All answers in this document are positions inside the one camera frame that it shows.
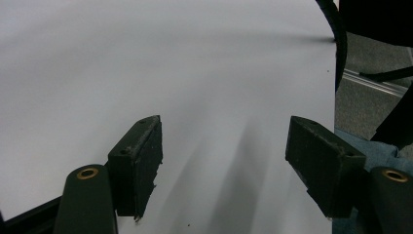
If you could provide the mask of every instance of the table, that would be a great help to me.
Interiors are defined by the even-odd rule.
[[[0,31],[5,219],[159,114],[158,186],[120,233],[330,233],[284,161],[291,115],[333,128],[335,45],[316,2],[5,1]]]

